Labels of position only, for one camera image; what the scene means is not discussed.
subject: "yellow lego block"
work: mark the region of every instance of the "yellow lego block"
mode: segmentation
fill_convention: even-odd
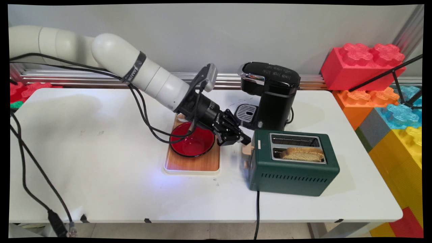
[[[411,208],[423,227],[422,128],[391,130],[369,156],[399,206]]]
[[[389,175],[423,228],[422,128],[407,127],[393,132],[413,160],[404,161]]]
[[[397,131],[390,130],[371,150],[371,152],[374,151],[376,159],[379,160],[387,173],[390,173],[406,161],[415,163],[403,142],[396,136]]]
[[[413,163],[403,163],[390,173],[391,181],[401,193],[423,228],[422,170]]]
[[[370,231],[372,237],[396,237],[389,223],[384,223]]]
[[[381,165],[378,155],[376,153],[376,150],[371,150],[369,152],[369,156],[374,162],[375,166],[377,167],[379,173],[381,174],[381,177],[384,179],[385,183],[387,184],[387,187],[390,189],[390,192],[393,194],[394,199],[396,199],[397,203],[399,204],[399,207],[401,209],[408,207],[408,204],[404,200],[402,193],[399,191],[397,186],[394,184],[394,182],[391,180],[389,174],[384,169],[384,167]]]
[[[417,166],[422,169],[422,127],[407,127],[405,130],[394,130],[396,137],[411,154]]]

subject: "white table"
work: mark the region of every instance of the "white table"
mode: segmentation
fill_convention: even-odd
[[[204,94],[222,110],[232,111],[243,103],[258,105],[260,98],[240,90]],[[150,123],[170,131],[175,114],[144,97]],[[399,205],[332,94],[298,91],[293,109],[294,121],[286,130],[328,134],[340,173],[319,197],[262,192],[260,221],[343,219],[361,223],[357,230],[369,222],[400,219]],[[129,90],[41,89],[16,116],[23,140],[74,221],[83,214],[91,223],[136,223],[145,218],[154,223],[256,221],[256,192],[247,187],[241,144],[221,147],[216,176],[169,175],[163,169],[168,145],[152,136]],[[46,211],[22,187],[18,141],[10,134],[9,222],[47,222]],[[26,162],[29,189],[67,221],[30,157]]]

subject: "green toaster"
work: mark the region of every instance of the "green toaster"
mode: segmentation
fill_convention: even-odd
[[[339,173],[327,134],[255,130],[249,166],[249,189],[319,196]],[[318,161],[282,159],[289,147],[316,147],[324,152]]]

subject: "red bowl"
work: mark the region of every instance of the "red bowl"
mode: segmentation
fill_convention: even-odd
[[[174,135],[185,135],[190,127],[191,123],[186,122],[178,125],[172,131]],[[178,137],[169,137],[170,141],[177,141]],[[177,154],[184,157],[198,157],[201,156],[213,147],[215,143],[215,135],[210,130],[204,130],[199,127],[195,128],[195,131],[187,136],[182,141],[170,144],[172,150]]]

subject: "toaster slot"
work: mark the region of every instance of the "toaster slot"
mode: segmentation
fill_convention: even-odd
[[[284,160],[284,161],[294,161],[294,162],[309,162],[309,163],[324,163],[324,159],[321,159],[321,161],[305,161],[305,160],[287,160],[280,157],[280,154],[285,151],[285,148],[273,148],[273,158],[277,160]]]
[[[318,138],[306,136],[293,136],[284,134],[272,134],[271,141],[273,144],[295,145],[301,147],[319,147]]]
[[[282,159],[280,157],[280,153],[287,150],[290,147],[315,147],[322,150],[320,139],[317,136],[270,133],[270,149],[271,149],[271,156],[273,160],[279,160],[285,162],[327,164],[325,155],[324,155],[324,159],[321,161]]]

